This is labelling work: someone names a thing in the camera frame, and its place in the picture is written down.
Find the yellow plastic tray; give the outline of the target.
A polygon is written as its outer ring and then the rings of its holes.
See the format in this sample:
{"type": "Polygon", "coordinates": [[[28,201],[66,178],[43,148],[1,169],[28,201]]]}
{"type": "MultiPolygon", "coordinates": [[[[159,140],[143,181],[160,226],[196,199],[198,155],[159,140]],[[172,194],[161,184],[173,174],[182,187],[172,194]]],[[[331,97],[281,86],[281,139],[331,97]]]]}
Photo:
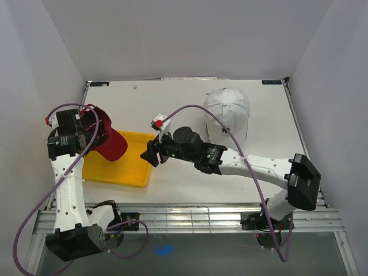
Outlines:
{"type": "Polygon", "coordinates": [[[153,134],[119,131],[128,143],[125,154],[117,161],[110,162],[97,151],[84,157],[83,178],[87,181],[112,183],[130,187],[146,187],[151,165],[140,155],[147,149],[147,143],[155,138],[153,134]]]}

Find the red baseball cap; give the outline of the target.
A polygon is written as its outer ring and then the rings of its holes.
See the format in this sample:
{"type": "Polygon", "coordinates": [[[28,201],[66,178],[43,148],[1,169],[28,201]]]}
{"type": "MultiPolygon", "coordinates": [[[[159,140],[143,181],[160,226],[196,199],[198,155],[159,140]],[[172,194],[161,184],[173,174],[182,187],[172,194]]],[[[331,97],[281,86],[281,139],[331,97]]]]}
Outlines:
{"type": "Polygon", "coordinates": [[[88,104],[88,108],[83,108],[80,114],[94,114],[94,110],[99,119],[98,140],[91,149],[97,151],[106,160],[115,162],[119,160],[127,151],[128,143],[126,139],[112,127],[112,121],[107,113],[99,107],[88,104]]]}

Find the white cap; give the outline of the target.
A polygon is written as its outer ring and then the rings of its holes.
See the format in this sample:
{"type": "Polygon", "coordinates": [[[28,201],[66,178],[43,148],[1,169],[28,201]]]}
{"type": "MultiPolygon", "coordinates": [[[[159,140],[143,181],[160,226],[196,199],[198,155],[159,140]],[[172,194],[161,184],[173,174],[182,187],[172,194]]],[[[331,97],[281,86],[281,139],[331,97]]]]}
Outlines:
{"type": "Polygon", "coordinates": [[[213,90],[204,108],[216,116],[205,115],[209,141],[233,150],[237,150],[236,144],[243,148],[250,117],[250,103],[245,92],[237,87],[213,90]]]}

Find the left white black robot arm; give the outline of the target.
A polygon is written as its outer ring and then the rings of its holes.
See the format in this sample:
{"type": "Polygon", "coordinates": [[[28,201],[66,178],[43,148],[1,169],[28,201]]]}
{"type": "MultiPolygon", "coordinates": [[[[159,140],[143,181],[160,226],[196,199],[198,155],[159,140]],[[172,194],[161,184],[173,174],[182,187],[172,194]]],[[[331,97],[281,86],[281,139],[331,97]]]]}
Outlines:
{"type": "Polygon", "coordinates": [[[46,247],[65,262],[118,248],[125,227],[120,210],[113,200],[86,209],[82,174],[90,151],[115,162],[127,151],[127,141],[102,109],[87,105],[55,114],[47,147],[58,187],[54,233],[46,237],[46,247]]]}

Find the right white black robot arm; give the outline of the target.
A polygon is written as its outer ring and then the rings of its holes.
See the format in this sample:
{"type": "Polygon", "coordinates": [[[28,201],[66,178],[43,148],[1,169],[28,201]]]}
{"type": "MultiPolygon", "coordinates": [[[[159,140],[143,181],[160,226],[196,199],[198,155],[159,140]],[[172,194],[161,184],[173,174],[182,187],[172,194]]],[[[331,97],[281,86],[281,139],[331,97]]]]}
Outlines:
{"type": "Polygon", "coordinates": [[[194,164],[205,174],[255,178],[280,187],[278,194],[262,203],[261,213],[247,220],[266,228],[274,228],[296,209],[314,211],[317,206],[321,174],[303,154],[291,159],[242,157],[233,149],[202,141],[198,133],[184,126],[174,133],[159,133],[140,157],[154,167],[174,158],[194,164]]]}

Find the left table corner label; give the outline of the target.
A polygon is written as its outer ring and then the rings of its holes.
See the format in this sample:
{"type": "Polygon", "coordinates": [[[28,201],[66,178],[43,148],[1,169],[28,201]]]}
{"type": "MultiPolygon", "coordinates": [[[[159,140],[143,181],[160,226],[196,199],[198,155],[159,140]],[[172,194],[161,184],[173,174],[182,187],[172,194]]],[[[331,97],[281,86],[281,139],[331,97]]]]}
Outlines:
{"type": "Polygon", "coordinates": [[[108,87],[109,82],[91,82],[90,87],[108,87]]]}

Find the blue table corner label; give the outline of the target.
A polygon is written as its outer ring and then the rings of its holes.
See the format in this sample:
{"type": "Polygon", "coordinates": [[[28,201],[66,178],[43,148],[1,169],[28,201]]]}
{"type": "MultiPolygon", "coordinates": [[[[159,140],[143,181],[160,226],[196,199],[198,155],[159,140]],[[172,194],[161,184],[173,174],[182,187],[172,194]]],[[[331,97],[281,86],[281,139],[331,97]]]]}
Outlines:
{"type": "Polygon", "coordinates": [[[282,85],[281,80],[262,80],[263,85],[282,85]]]}

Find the aluminium frame rail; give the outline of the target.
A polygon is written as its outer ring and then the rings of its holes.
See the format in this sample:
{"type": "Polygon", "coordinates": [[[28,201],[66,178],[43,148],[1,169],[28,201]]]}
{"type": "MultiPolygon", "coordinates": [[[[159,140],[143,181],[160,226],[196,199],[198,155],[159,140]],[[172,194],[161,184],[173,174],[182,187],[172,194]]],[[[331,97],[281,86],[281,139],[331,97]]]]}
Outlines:
{"type": "MultiPolygon", "coordinates": [[[[212,90],[226,87],[244,90],[250,101],[245,153],[288,159],[306,153],[284,81],[115,81],[108,87],[89,84],[82,101],[107,112],[114,128],[122,131],[152,133],[150,123],[158,113],[172,114],[172,130],[189,126],[206,140],[200,106],[212,90]]],[[[155,233],[239,232],[241,212],[258,211],[260,201],[251,179],[203,174],[175,159],[153,168],[144,188],[86,181],[83,191],[87,206],[115,200],[123,211],[139,212],[155,233]]]]}

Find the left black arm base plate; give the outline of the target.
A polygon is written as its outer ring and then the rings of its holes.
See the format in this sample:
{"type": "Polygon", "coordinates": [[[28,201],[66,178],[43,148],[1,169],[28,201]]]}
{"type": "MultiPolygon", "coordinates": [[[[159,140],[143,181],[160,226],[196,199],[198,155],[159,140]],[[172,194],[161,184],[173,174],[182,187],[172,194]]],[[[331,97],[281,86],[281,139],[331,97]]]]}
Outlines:
{"type": "Polygon", "coordinates": [[[138,231],[139,223],[137,220],[140,219],[140,213],[138,212],[129,212],[129,213],[121,213],[121,222],[128,222],[126,224],[122,224],[116,227],[116,230],[121,231],[138,231]]]}

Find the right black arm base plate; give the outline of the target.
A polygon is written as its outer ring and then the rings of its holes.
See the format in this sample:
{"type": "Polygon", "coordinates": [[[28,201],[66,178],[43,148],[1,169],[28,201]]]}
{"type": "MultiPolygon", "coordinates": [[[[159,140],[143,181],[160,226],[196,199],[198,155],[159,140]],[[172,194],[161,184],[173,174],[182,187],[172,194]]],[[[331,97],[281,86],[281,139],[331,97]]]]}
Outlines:
{"type": "MultiPolygon", "coordinates": [[[[286,215],[281,221],[271,219],[275,231],[287,230],[291,224],[291,214],[286,215]]],[[[240,224],[243,230],[269,231],[270,227],[266,216],[258,213],[241,212],[240,224]]]]}

